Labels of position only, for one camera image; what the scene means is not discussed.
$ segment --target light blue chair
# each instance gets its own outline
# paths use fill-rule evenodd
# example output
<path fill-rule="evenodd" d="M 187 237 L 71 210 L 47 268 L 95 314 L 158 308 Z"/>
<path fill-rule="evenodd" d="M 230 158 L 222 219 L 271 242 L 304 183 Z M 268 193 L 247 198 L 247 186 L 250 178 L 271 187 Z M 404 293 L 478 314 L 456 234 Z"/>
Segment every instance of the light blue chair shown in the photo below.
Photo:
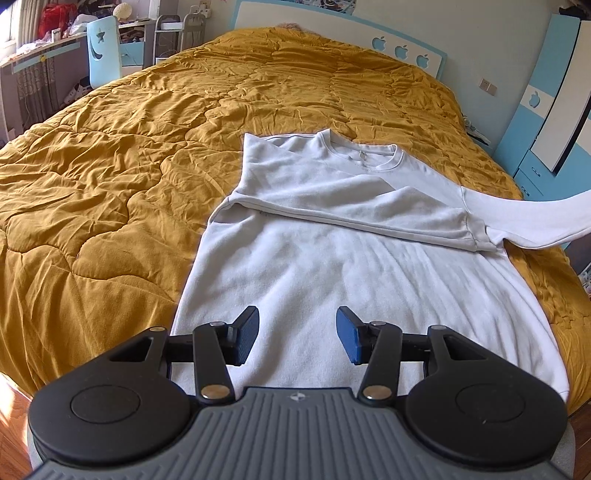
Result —
<path fill-rule="evenodd" d="M 123 76 L 117 17 L 99 18 L 86 26 L 90 84 L 98 88 Z"/>

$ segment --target sunlight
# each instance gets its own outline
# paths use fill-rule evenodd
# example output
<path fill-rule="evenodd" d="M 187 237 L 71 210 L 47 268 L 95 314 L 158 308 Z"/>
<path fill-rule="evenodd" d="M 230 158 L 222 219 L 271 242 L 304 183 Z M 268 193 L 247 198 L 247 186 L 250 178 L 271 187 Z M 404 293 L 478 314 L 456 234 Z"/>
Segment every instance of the sunlight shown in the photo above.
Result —
<path fill-rule="evenodd" d="M 10 388 L 10 386 L 4 381 L 0 382 L 0 420 L 5 426 L 8 425 L 13 403 L 14 392 L 12 388 Z"/>

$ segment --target white sweatshirt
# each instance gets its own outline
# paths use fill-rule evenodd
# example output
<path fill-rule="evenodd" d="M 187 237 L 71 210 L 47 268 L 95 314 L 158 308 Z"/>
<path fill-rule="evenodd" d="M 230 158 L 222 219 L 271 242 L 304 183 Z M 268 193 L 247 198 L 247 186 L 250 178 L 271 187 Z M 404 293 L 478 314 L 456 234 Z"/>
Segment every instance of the white sweatshirt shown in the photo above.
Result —
<path fill-rule="evenodd" d="M 356 392 L 365 367 L 349 362 L 335 328 L 347 305 L 405 333 L 447 325 L 566 399 L 550 325 L 502 240 L 545 248 L 591 232 L 591 192 L 577 197 L 499 199 L 396 145 L 330 130 L 246 134 L 240 183 L 209 219 L 172 334 L 255 305 L 258 339 L 245 365 L 229 367 L 237 394 L 249 385 Z M 421 379 L 421 364 L 403 364 L 399 393 Z M 194 393 L 192 366 L 176 365 L 173 380 Z"/>

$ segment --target quilted comforter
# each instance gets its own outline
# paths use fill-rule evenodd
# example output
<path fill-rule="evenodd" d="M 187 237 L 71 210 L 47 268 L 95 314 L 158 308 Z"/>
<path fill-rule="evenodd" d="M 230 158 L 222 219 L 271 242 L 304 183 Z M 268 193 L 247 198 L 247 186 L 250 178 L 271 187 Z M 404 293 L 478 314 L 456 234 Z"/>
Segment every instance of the quilted comforter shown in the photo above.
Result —
<path fill-rule="evenodd" d="M 243 134 L 324 128 L 521 198 L 465 134 L 452 92 L 420 69 L 313 34 L 234 31 L 95 90 L 0 151 L 0 370 L 34 393 L 170 327 L 207 218 L 239 180 Z M 507 250 L 551 324 L 574 410 L 591 396 L 591 303 L 560 248 Z"/>

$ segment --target gray gripper base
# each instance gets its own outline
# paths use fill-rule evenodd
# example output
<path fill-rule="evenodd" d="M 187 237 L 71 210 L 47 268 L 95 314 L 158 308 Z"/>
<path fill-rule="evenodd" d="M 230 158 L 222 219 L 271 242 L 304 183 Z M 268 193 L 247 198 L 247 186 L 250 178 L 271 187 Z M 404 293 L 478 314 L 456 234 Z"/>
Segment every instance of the gray gripper base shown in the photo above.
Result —
<path fill-rule="evenodd" d="M 479 480 L 566 477 L 549 462 L 515 472 L 470 471 L 430 453 L 397 415 L 357 402 L 348 388 L 249 388 L 202 410 L 168 450 L 120 468 L 46 462 L 31 480 Z"/>

